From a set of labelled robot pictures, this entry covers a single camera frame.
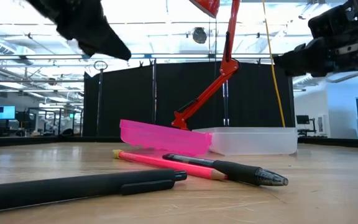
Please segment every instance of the plastic bin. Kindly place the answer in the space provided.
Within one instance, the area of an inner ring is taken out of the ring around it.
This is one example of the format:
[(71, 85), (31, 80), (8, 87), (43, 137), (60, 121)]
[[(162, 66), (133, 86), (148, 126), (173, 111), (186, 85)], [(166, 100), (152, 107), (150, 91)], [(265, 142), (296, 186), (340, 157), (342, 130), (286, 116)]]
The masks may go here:
[(222, 155), (293, 154), (298, 149), (296, 128), (205, 128), (211, 133), (213, 152)]
[(154, 124), (121, 120), (121, 139), (132, 145), (186, 154), (203, 155), (212, 143), (209, 133), (168, 128)]

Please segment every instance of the pink pencil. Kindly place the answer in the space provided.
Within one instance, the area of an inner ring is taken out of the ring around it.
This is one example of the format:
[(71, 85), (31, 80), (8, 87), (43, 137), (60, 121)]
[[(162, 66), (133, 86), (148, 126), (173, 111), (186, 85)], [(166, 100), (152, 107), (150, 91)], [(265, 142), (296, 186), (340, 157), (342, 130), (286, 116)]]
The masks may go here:
[(185, 164), (182, 162), (169, 161), (165, 159), (158, 159), (149, 156), (141, 156), (137, 154), (132, 154), (124, 152), (122, 150), (113, 150), (115, 159), (125, 159), (128, 161), (140, 162), (143, 164), (148, 164), (161, 168), (171, 168), (174, 170), (184, 170), (188, 175), (193, 175), (196, 177), (202, 177), (211, 180), (223, 180), (226, 179), (226, 175), (217, 171), (216, 169), (209, 167), (201, 167), (191, 164)]

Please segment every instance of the pink plastic container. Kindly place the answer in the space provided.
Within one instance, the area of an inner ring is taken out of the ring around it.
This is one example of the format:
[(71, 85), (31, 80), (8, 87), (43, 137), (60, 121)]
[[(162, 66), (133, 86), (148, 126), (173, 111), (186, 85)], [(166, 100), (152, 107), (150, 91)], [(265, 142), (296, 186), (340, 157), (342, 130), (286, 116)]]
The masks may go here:
[(209, 133), (121, 120), (121, 139), (132, 145), (188, 155), (203, 155), (212, 144)]

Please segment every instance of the wooden table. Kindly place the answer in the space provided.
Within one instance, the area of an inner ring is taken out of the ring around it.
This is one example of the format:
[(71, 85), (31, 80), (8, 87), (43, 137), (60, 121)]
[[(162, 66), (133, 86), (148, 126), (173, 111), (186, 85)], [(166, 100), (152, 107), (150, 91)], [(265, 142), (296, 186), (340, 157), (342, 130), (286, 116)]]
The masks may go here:
[[(206, 156), (278, 172), (287, 187), (189, 177), (173, 190), (0, 212), (0, 223), (358, 223), (358, 149), (298, 148), (291, 156)], [(139, 151), (114, 143), (0, 147), (0, 183), (149, 169), (113, 162), (112, 149)]]

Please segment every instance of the pen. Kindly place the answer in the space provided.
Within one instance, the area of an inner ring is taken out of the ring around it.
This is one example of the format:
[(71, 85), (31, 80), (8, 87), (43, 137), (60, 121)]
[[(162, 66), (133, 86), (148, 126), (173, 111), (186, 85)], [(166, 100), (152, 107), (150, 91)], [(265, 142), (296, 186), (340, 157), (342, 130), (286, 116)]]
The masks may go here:
[(174, 170), (184, 170), (188, 175), (193, 175), (196, 177), (202, 177), (212, 180), (223, 180), (226, 178), (226, 175), (224, 175), (223, 173), (209, 167), (200, 167), (190, 164), (184, 164), (182, 162), (173, 162), (165, 159), (141, 156), (133, 153), (124, 152), (122, 150), (113, 150), (113, 153), (115, 159), (125, 159), (128, 161), (140, 162), (156, 167), (171, 168)]
[(100, 195), (167, 190), (186, 178), (185, 171), (160, 169), (0, 184), (0, 210)]
[(288, 179), (272, 171), (261, 167), (247, 166), (228, 161), (213, 161), (209, 159), (200, 159), (176, 154), (166, 154), (163, 159), (169, 161), (184, 162), (204, 167), (214, 168), (227, 175), (228, 180), (244, 182), (252, 185), (264, 186), (287, 186)]

